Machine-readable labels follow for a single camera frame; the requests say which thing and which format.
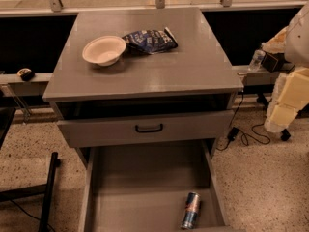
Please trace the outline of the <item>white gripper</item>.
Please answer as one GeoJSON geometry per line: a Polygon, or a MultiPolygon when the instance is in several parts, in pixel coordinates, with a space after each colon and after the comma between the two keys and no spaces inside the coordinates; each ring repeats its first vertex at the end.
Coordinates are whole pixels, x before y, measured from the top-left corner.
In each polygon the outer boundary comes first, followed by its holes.
{"type": "MultiPolygon", "coordinates": [[[[287,27],[284,27],[269,41],[262,43],[262,50],[271,54],[283,53],[286,35],[287,27]]],[[[280,73],[276,85],[278,97],[269,103],[264,123],[266,130],[273,133],[286,129],[298,111],[309,103],[309,69],[299,67],[289,74],[280,73]]]]}

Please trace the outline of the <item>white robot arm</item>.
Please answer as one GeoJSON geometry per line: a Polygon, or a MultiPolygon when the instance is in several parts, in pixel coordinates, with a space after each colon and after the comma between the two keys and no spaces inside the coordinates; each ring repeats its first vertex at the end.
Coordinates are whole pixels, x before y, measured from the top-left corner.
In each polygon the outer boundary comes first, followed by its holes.
{"type": "Polygon", "coordinates": [[[295,65],[289,74],[280,74],[272,92],[264,126],[267,131],[280,132],[309,104],[309,2],[268,42],[266,53],[283,53],[295,65]]]}

